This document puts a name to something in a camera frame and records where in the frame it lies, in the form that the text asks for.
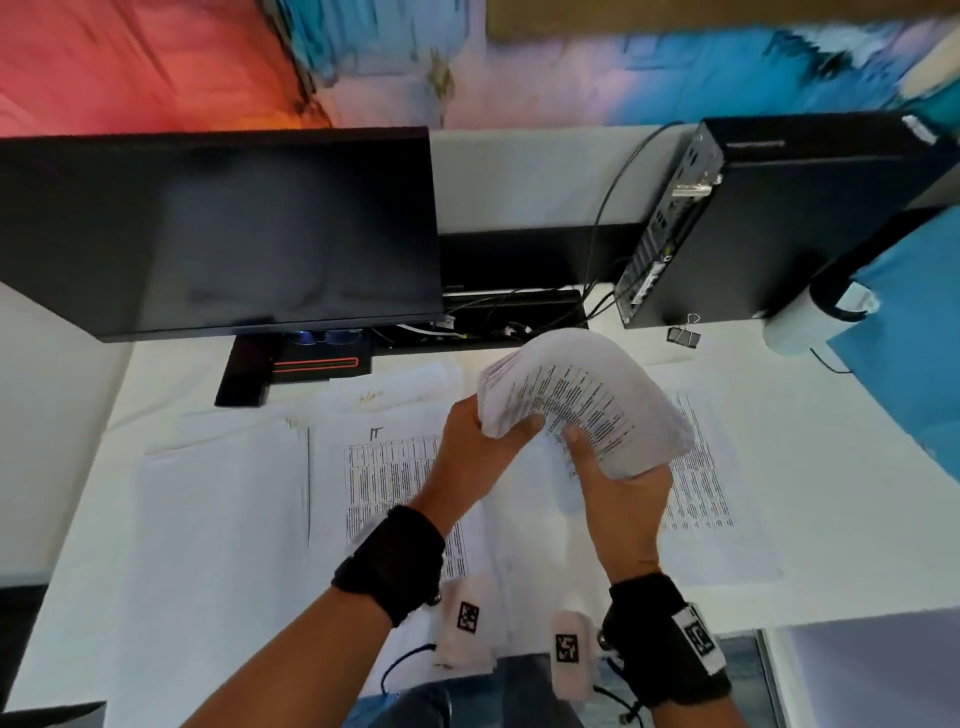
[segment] brown board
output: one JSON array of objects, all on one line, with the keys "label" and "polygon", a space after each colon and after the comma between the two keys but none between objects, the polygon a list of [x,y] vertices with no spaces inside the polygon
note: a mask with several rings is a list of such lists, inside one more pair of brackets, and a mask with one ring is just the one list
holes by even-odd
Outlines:
[{"label": "brown board", "polygon": [[960,0],[487,0],[487,37],[672,33],[764,25],[916,19],[960,12]]}]

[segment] person's left arm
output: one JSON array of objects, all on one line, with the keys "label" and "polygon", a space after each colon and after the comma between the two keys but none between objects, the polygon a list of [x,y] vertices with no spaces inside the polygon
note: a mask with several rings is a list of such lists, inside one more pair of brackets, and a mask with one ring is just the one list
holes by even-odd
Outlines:
[{"label": "person's left arm", "polygon": [[[433,469],[408,505],[446,538],[543,426],[535,415],[504,437],[480,432],[476,397],[453,405]],[[365,594],[330,587],[251,657],[183,728],[339,728],[390,634]]]}]

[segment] desk surface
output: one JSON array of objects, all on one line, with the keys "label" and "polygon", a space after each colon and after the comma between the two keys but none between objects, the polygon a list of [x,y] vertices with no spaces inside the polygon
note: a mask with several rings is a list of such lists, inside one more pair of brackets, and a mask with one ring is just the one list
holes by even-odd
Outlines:
[{"label": "desk surface", "polygon": [[[760,321],[700,326],[703,340],[695,351],[666,343],[663,329],[626,331],[613,311],[591,328],[643,365],[696,362],[736,446],[784,577],[763,586],[684,590],[715,632],[960,605],[960,486],[855,377],[832,374],[812,356],[769,352]],[[9,710],[108,697],[116,597],[132,542],[132,474],[147,447],[170,436],[178,415],[211,406],[231,342],[218,337],[134,347]],[[445,356],[472,381],[505,353],[377,357],[373,370],[413,368]],[[271,400],[321,386],[276,387]],[[788,650],[788,640],[774,643]],[[785,697],[788,706],[798,700]]]}]

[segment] desktop computer tower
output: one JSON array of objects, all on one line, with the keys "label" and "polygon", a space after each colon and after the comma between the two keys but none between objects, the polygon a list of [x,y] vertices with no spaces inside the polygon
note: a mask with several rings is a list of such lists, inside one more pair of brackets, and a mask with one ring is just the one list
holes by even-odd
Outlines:
[{"label": "desktop computer tower", "polygon": [[621,321],[771,315],[958,159],[912,114],[706,119],[614,288]]}]

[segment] person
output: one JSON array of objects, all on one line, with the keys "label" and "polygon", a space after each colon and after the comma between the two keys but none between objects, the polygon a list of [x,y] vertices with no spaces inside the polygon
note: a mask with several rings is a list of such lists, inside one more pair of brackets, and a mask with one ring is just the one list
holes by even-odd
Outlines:
[{"label": "person", "polygon": [[[337,569],[333,585],[213,693],[183,728],[339,728],[390,630],[437,593],[447,534],[542,427],[543,416],[533,415],[502,438],[488,438],[480,431],[476,396],[454,404],[420,492],[407,507],[391,511]],[[689,672],[690,664],[675,659],[685,645],[665,637],[672,628],[670,617],[685,602],[672,605],[665,620],[649,606],[651,588],[657,599],[661,594],[667,601],[679,598],[660,572],[657,550],[672,485],[669,468],[610,480],[583,432],[568,427],[564,437],[583,488],[590,538],[612,584],[604,635],[623,659],[631,689],[645,697],[643,704],[652,709],[658,728],[742,728],[746,723],[730,699],[725,671],[712,676]],[[678,669],[693,678],[678,683],[673,675]]]}]

